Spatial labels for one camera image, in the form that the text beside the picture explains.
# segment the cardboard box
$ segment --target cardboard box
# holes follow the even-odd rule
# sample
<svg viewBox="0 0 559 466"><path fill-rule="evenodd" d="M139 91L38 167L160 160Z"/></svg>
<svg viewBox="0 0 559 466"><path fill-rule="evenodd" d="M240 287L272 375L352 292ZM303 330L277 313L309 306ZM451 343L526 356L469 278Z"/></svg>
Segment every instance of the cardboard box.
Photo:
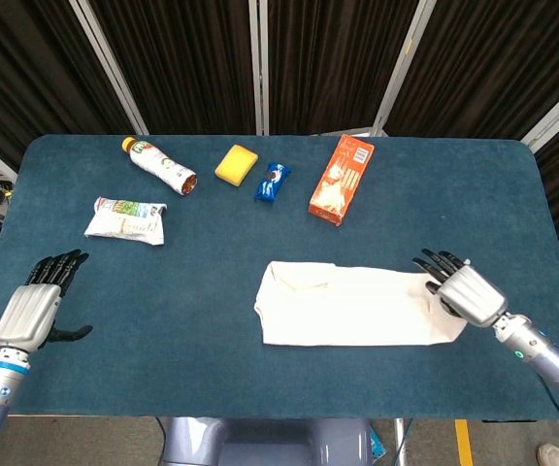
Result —
<svg viewBox="0 0 559 466"><path fill-rule="evenodd" d="M310 199L308 212L340 226L374 151L372 144L343 134Z"/></svg>

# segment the yellow floor marking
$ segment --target yellow floor marking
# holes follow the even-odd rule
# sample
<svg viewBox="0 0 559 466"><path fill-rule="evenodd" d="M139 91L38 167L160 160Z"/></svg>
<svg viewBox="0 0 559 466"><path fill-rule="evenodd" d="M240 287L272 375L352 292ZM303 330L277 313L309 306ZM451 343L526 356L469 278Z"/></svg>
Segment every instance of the yellow floor marking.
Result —
<svg viewBox="0 0 559 466"><path fill-rule="evenodd" d="M461 466L474 466L472 460L472 447L470 446L470 431L467 427L467 420L456 419L456 443L458 445L458 459Z"/></svg>

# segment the robotic arm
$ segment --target robotic arm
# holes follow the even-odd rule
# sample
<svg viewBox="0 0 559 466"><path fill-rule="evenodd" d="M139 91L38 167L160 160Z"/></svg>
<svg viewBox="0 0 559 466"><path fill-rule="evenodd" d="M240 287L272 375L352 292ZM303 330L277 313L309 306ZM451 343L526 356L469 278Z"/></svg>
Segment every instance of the robotic arm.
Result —
<svg viewBox="0 0 559 466"><path fill-rule="evenodd" d="M0 319L0 429L29 372L29 355L46 343L73 342L92 330L90 325L75 331L54 327L61 299L87 258L71 250L41 260L10 299Z"/></svg>
<svg viewBox="0 0 559 466"><path fill-rule="evenodd" d="M432 264L419 258L413 262L437 281L428 282L426 287L440 296L445 308L476 327L493 328L497 340L530 364L544 381L559 389L559 349L532 321L511 314L506 296L479 274L469 260L461 261L444 250L439 254L422 252Z"/></svg>

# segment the blue table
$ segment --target blue table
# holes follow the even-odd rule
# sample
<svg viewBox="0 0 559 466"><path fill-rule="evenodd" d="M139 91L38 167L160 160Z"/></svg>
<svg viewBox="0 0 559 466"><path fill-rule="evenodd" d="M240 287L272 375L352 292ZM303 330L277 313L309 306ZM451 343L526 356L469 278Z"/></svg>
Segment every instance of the blue table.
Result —
<svg viewBox="0 0 559 466"><path fill-rule="evenodd" d="M0 240L0 316L42 257L90 253L59 313L94 325L32 359L16 412L109 416L551 418L533 372L490 330L428 348L263 346L253 302L271 260L417 271L422 248L469 256L559 345L559 247L534 157L514 141L372 138L341 227L311 216L336 137L152 136L199 174L180 197L121 136L53 135L23 159ZM213 170L233 144L260 160L240 187ZM292 174L253 200L268 162ZM85 238L96 197L164 202L165 246Z"/></svg>

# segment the robot finger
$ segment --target robot finger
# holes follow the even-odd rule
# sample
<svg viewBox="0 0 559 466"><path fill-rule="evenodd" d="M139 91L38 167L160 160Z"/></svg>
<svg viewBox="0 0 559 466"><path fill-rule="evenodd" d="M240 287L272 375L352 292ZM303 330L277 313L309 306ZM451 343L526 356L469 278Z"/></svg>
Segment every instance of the robot finger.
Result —
<svg viewBox="0 0 559 466"><path fill-rule="evenodd" d="M36 277L33 283L44 283L47 277L50 274L50 270L55 265L55 263L61 258L61 255L57 255L56 257L50 257L49 260L45 262L40 274Z"/></svg>
<svg viewBox="0 0 559 466"><path fill-rule="evenodd" d="M441 300L441 302L442 302L443 308L445 309L445 311L446 311L448 314L450 314L450 315L453 316L453 317L460 317L460 318L462 318L462 317L461 317L456 311L454 311L454 310L452 309L452 307L451 307L449 304L447 304L443 299Z"/></svg>
<svg viewBox="0 0 559 466"><path fill-rule="evenodd" d="M427 274L431 275L435 280L443 283L447 280L447 277L440 271L433 267L431 264L426 262L425 260L418 259L417 257L413 258L413 263L417 265L420 269L422 269Z"/></svg>
<svg viewBox="0 0 559 466"><path fill-rule="evenodd" d="M434 282L426 282L426 289L428 289L431 294L437 294L437 290L441 288L440 284L436 284Z"/></svg>
<svg viewBox="0 0 559 466"><path fill-rule="evenodd" d="M79 269L79 266L82 265L87 260L88 257L89 254L87 252L84 252L83 254L77 256L74 262L64 267L64 271L59 276L57 283L55 283L59 285L60 288L62 288L60 296L64 296L64 294L66 294L66 290L68 290L68 286L70 286L71 281L75 277L75 273L77 272L77 269Z"/></svg>
<svg viewBox="0 0 559 466"><path fill-rule="evenodd" d="M38 276L41 274L41 272L43 271L43 267L45 266L45 264L51 259L51 256L49 257L45 257L43 260L39 261L36 265L34 265L34 268L31 270L31 272L29 273L29 276L27 277L27 281L25 282L25 284L32 284L36 282L36 279L38 278Z"/></svg>
<svg viewBox="0 0 559 466"><path fill-rule="evenodd" d="M438 265L446 275L450 276L454 272L456 272L456 267L452 266L448 261L442 259L431 250L424 249L422 250L422 252L424 252L424 254L426 254L433 262L435 262L435 265Z"/></svg>
<svg viewBox="0 0 559 466"><path fill-rule="evenodd" d="M448 252L447 250L440 250L439 255L441 257L447 259L457 269L460 269L461 267L465 267L465 264L463 263L463 261L461 259L456 257L451 252Z"/></svg>
<svg viewBox="0 0 559 466"><path fill-rule="evenodd" d="M70 252L66 252L65 254L62 254L60 259L51 269L51 273L45 280L45 283L57 284L58 278L62 274L62 271L64 270L65 266L77 260L77 257L81 252L82 252L81 250L71 250Z"/></svg>
<svg viewBox="0 0 559 466"><path fill-rule="evenodd" d="M52 328L47 336L47 343L55 342L76 342L81 338L85 337L89 332L91 332L93 327L91 325L84 325L78 330L58 330Z"/></svg>

